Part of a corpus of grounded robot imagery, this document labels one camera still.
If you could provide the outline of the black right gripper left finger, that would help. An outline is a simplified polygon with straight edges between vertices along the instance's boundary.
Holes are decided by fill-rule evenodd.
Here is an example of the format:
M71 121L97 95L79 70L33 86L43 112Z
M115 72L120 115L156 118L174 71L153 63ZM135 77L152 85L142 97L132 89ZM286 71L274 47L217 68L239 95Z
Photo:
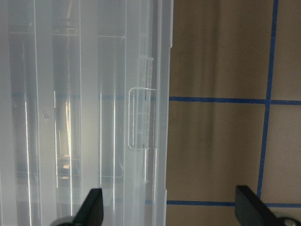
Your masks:
M75 216L57 219L54 226L101 226L104 219L103 193L101 188L89 191Z

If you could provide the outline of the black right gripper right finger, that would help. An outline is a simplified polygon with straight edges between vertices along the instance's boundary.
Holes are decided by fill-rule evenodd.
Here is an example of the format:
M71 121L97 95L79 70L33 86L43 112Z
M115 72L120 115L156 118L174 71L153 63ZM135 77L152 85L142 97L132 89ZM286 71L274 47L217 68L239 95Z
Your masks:
M288 216L276 216L246 185L236 186L235 216L241 226L299 226Z

